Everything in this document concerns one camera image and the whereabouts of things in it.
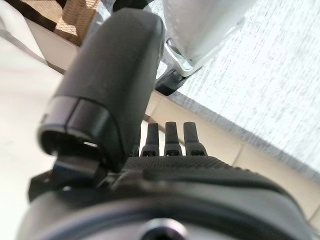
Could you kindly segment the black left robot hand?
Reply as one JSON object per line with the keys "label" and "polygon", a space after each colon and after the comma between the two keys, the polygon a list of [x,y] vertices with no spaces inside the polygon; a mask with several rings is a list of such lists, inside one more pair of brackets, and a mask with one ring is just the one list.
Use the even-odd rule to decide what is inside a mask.
{"label": "black left robot hand", "polygon": [[66,72],[37,130],[52,169],[30,180],[19,240],[312,240],[274,181],[209,156],[194,122],[141,123],[164,47],[161,18],[124,8]]}

